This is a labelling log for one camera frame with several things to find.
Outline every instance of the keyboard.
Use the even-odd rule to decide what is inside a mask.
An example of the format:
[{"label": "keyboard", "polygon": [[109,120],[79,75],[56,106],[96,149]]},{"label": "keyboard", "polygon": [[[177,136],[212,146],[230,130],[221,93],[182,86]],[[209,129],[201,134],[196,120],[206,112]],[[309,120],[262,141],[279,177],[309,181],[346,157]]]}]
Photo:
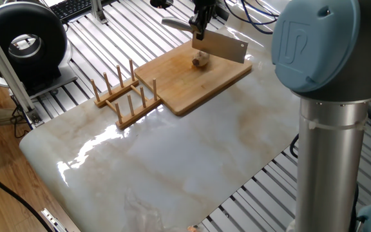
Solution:
[{"label": "keyboard", "polygon": [[65,0],[50,7],[60,20],[68,20],[91,10],[90,0]]}]

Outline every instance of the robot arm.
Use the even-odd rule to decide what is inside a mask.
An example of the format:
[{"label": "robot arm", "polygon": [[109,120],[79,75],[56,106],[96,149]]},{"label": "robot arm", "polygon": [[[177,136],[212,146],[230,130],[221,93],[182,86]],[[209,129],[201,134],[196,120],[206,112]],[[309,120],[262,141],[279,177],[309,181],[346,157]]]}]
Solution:
[{"label": "robot arm", "polygon": [[292,0],[272,38],[276,75],[301,98],[296,232],[354,231],[371,101],[371,0]]},{"label": "robot arm", "polygon": [[[205,28],[214,15],[216,0],[193,0],[193,2],[195,4],[194,16],[190,18],[189,24],[197,32],[197,39],[202,40]],[[166,9],[173,5],[173,0],[150,0],[150,5]]]}]

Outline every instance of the black cable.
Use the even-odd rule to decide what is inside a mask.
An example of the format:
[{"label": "black cable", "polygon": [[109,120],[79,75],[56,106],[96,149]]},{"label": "black cable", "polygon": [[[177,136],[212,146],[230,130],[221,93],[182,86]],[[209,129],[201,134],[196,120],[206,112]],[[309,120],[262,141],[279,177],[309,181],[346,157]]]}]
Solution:
[{"label": "black cable", "polygon": [[66,26],[67,26],[67,29],[65,30],[65,32],[67,32],[68,29],[69,29],[69,27],[70,27],[70,26],[68,26],[67,21],[65,21],[65,20],[61,20],[61,23],[62,23],[62,25],[66,25]]},{"label": "black cable", "polygon": [[24,133],[20,136],[17,135],[17,125],[18,124],[26,124],[26,122],[21,122],[21,121],[25,121],[25,118],[21,115],[22,113],[22,108],[20,105],[18,105],[14,112],[12,112],[12,118],[10,119],[11,123],[14,125],[14,136],[15,138],[17,139],[20,139],[22,137],[24,137],[27,133],[29,133],[28,130],[24,130]]},{"label": "black cable", "polygon": [[359,216],[359,217],[356,218],[356,220],[358,222],[365,223],[366,220],[367,220],[367,217],[366,216]]},{"label": "black cable", "polygon": [[244,12],[245,12],[245,15],[247,16],[247,19],[250,21],[250,23],[252,24],[253,27],[255,27],[255,29],[257,29],[257,31],[263,33],[263,34],[266,34],[266,35],[272,35],[273,32],[266,32],[265,30],[262,30],[261,28],[259,28],[252,20],[251,20],[251,17],[250,17],[250,14],[249,12],[247,11],[247,8],[245,7],[245,3],[244,3],[244,0],[240,0],[242,2],[242,5],[243,5],[243,9],[244,9]]},{"label": "black cable", "polygon": [[356,190],[354,190],[354,200],[353,200],[353,208],[352,208],[352,216],[350,219],[350,226],[348,228],[349,232],[355,232],[356,231],[356,222],[357,222],[357,200],[359,198],[359,184],[356,183]]},{"label": "black cable", "polygon": [[34,215],[34,217],[37,218],[37,220],[43,225],[45,230],[47,230],[48,232],[53,232],[51,228],[48,226],[48,224],[44,221],[42,216],[40,216],[38,212],[36,212],[36,210],[33,207],[31,207],[29,203],[27,203],[24,199],[22,199],[17,193],[13,192],[11,189],[6,187],[1,182],[0,182],[0,188],[4,190],[5,192],[7,192],[9,195],[11,195],[16,200],[18,200],[23,206],[25,206]]},{"label": "black cable", "polygon": [[[241,21],[243,21],[243,22],[250,23],[250,21],[245,20],[245,19],[243,19],[243,18],[237,16],[237,15],[236,15],[236,14],[235,14],[231,9],[230,9],[230,6],[227,4],[227,1],[226,1],[226,0],[224,0],[224,4],[225,4],[225,7],[227,7],[227,9],[230,11],[230,14],[234,15],[237,19],[239,19],[239,20],[241,20]],[[276,22],[276,21],[277,21],[277,19],[274,19],[273,21],[270,21],[270,22],[266,22],[266,23],[254,23],[254,24],[256,24],[256,25],[267,25],[267,24],[272,24],[272,23],[274,23],[274,22]]]},{"label": "black cable", "polygon": [[299,140],[299,134],[297,134],[295,136],[295,138],[293,139],[293,141],[290,143],[290,153],[292,156],[294,156],[294,158],[298,159],[298,155],[294,152],[294,145],[295,143],[297,143],[297,140]]}]

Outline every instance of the wooden cutting board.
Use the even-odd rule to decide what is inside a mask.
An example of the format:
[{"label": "wooden cutting board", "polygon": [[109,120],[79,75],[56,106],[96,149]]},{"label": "wooden cutting board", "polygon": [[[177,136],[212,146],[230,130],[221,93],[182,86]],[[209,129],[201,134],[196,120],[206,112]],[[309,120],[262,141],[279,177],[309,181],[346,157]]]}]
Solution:
[{"label": "wooden cutting board", "polygon": [[240,64],[213,55],[206,66],[196,68],[191,61],[197,52],[189,41],[135,70],[151,91],[153,79],[157,80],[157,95],[175,115],[186,113],[251,70],[248,60]]}]

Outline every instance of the food item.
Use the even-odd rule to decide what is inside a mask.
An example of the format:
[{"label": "food item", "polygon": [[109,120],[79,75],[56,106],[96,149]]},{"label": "food item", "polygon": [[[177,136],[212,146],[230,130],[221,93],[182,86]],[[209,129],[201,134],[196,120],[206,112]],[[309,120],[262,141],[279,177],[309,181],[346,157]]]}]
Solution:
[{"label": "food item", "polygon": [[193,65],[196,67],[205,66],[210,60],[210,54],[198,51],[193,57]]},{"label": "food item", "polygon": [[193,227],[193,226],[189,226],[189,227],[187,228],[187,230],[190,231],[190,232],[198,232],[198,229],[195,228],[195,227]]}]

